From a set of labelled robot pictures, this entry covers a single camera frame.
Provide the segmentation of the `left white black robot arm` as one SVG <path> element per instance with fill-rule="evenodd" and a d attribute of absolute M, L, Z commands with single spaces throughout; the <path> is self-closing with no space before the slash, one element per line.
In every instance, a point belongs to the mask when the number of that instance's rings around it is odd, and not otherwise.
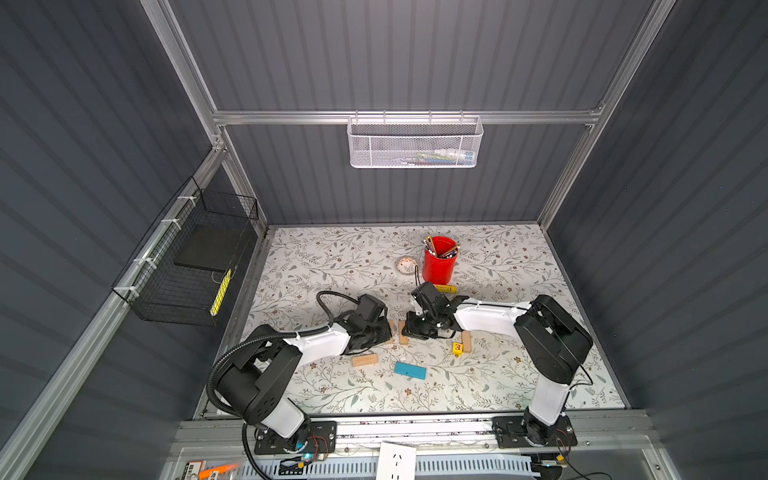
<path fill-rule="evenodd" d="M 215 361 L 205 385 L 217 409 L 272 431 L 294 451 L 307 443 L 311 425 L 285 397 L 295 371 L 326 358 L 365 353 L 392 338 L 388 309 L 378 298 L 325 290 L 316 300 L 328 316 L 325 325 L 295 332 L 259 326 Z"/>

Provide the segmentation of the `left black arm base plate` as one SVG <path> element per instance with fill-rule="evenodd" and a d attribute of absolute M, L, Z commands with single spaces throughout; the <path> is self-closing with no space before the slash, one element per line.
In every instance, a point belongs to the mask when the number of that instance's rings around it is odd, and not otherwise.
<path fill-rule="evenodd" d="M 267 427 L 258 427 L 253 452 L 257 455 L 333 453 L 337 427 L 335 421 L 310 421 L 305 432 L 300 431 L 289 439 Z"/>

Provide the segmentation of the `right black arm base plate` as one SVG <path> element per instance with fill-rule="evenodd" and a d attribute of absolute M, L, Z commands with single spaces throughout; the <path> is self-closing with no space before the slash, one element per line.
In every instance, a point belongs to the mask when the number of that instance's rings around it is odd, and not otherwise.
<path fill-rule="evenodd" d="M 566 415 L 560 415 L 553 425 L 546 425 L 528 413 L 497 416 L 492 419 L 492 432 L 500 448 L 574 447 L 578 444 Z"/>

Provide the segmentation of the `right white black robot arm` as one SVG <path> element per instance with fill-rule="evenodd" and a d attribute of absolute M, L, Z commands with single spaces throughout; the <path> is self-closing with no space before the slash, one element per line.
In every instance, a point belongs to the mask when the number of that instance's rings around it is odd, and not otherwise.
<path fill-rule="evenodd" d="M 410 293 L 414 307 L 402 333 L 416 339 L 437 339 L 443 331 L 486 332 L 522 342 L 537 372 L 534 395 L 526 408 L 530 428 L 553 429 L 563 416 L 577 371 L 593 338 L 554 298 L 539 295 L 531 302 L 493 303 L 456 295 L 448 298 L 425 282 Z"/>

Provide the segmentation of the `natural wood block diagonal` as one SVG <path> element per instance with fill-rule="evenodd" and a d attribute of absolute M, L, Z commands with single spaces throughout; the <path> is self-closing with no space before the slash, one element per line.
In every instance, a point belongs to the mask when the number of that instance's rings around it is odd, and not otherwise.
<path fill-rule="evenodd" d="M 409 337 L 405 333 L 406 330 L 406 322 L 404 320 L 398 321 L 398 340 L 399 344 L 402 346 L 409 344 Z"/>

